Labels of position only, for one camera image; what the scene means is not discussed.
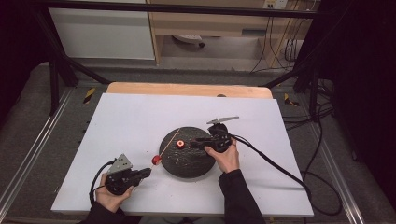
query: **person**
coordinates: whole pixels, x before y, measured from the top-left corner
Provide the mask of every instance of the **person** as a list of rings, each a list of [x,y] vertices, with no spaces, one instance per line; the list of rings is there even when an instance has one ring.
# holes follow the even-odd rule
[[[262,224],[265,220],[259,206],[251,195],[242,171],[239,167],[239,152],[236,140],[223,153],[218,153],[211,147],[205,147],[208,155],[212,156],[223,174],[219,177],[219,185],[224,195],[224,221],[226,224]],[[102,175],[100,186],[106,181],[106,174]],[[132,194],[130,187],[122,195],[113,195],[106,188],[96,190],[96,202],[93,204],[86,220],[79,224],[122,224],[125,215],[120,209],[124,200]]]

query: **white tabletop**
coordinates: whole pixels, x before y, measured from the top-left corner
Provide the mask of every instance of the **white tabletop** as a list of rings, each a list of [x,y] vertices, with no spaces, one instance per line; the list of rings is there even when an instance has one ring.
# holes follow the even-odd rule
[[[151,167],[161,141],[174,129],[191,126],[207,131],[208,121],[233,116],[240,119],[224,122],[230,133],[245,137],[301,179],[276,100],[105,93],[51,210],[88,213],[88,192],[103,164],[124,153],[134,169]],[[265,216],[313,216],[298,183],[241,143],[238,151],[247,185]],[[194,179],[175,177],[161,165],[155,166],[121,208],[130,215],[222,216],[220,175],[216,164],[207,174]]]

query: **person's left hand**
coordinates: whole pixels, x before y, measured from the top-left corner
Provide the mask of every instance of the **person's left hand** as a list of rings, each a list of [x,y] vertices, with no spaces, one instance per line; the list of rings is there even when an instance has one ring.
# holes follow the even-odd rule
[[[100,180],[100,186],[104,186],[106,182],[107,174],[102,174],[102,179]],[[131,197],[132,189],[134,186],[128,188],[122,195],[114,195],[110,193],[106,187],[101,187],[95,191],[96,201],[101,204],[104,208],[112,213],[116,213],[122,202]]]

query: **forearm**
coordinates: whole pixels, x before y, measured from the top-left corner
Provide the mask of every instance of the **forearm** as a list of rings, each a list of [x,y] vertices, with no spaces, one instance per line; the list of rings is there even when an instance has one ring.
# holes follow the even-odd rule
[[[265,223],[262,212],[251,195],[241,170],[221,175],[219,184],[224,194],[226,224]]]
[[[87,219],[79,222],[79,224],[119,224],[124,218],[125,215],[120,209],[117,213],[112,213],[105,209],[101,204],[95,202],[87,216]]]

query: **white wall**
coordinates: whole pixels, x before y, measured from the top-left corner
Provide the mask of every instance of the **white wall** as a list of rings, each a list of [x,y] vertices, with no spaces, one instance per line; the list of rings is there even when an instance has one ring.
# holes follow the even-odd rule
[[[144,0],[100,0],[145,3]],[[66,54],[76,58],[154,60],[147,12],[51,8]]]

